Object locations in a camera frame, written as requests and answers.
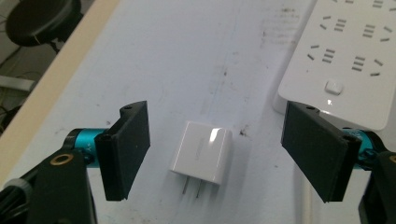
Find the screw hole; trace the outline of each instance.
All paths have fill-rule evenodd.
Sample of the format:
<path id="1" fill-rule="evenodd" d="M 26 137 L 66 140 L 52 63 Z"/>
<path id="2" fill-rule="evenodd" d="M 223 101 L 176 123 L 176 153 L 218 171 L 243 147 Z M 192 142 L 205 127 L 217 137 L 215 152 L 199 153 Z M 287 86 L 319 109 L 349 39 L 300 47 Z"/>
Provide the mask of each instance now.
<path id="1" fill-rule="evenodd" d="M 73 154 L 62 154 L 59 156 L 54 157 L 51 161 L 50 164 L 51 165 L 63 165 L 63 164 L 67 164 L 68 162 L 70 162 L 71 160 L 73 160 Z"/>

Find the tiled floor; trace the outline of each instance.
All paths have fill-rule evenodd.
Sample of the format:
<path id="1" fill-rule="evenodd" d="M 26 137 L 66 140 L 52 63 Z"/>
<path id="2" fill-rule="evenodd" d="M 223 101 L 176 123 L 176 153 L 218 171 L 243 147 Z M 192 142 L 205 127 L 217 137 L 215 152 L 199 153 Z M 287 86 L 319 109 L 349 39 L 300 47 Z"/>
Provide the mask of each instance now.
<path id="1" fill-rule="evenodd" d="M 92 2 L 93 0 L 81 0 L 83 13 L 88 10 Z M 8 55 L 6 61 L 0 62 L 0 76 L 20 77 L 39 81 L 55 57 L 56 54 L 49 45 L 19 48 Z M 28 95 L 29 92 L 26 91 L 0 88 L 0 107 L 2 108 L 0 109 L 0 134 L 4 129 L 2 127 L 2 120 L 6 115 L 4 109 L 11 110 L 16 106 L 22 105 Z"/>

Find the power strip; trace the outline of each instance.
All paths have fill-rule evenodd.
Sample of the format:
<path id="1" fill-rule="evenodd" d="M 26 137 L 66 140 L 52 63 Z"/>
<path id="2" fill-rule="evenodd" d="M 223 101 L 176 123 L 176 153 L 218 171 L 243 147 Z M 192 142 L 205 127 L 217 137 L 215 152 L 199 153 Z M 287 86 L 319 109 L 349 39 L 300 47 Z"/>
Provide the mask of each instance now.
<path id="1" fill-rule="evenodd" d="M 318 0 L 279 85 L 342 126 L 383 130 L 396 87 L 396 1 Z"/>

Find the power switch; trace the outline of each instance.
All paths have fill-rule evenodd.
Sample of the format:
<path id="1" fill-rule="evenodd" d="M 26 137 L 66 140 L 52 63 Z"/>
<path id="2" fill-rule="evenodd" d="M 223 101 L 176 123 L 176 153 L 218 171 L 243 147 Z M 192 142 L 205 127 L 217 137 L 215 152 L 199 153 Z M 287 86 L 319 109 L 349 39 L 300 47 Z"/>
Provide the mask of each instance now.
<path id="1" fill-rule="evenodd" d="M 328 80 L 325 87 L 325 91 L 333 95 L 341 94 L 343 89 L 344 85 L 334 80 Z"/>

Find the white power strip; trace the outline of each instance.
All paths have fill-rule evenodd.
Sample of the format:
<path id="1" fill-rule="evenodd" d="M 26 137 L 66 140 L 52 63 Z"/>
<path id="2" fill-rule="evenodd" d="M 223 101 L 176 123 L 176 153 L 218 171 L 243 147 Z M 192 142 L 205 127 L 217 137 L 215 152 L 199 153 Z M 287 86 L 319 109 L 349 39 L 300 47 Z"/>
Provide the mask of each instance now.
<path id="1" fill-rule="evenodd" d="M 396 1 L 318 0 L 278 89 L 342 126 L 383 130 L 396 87 Z"/>

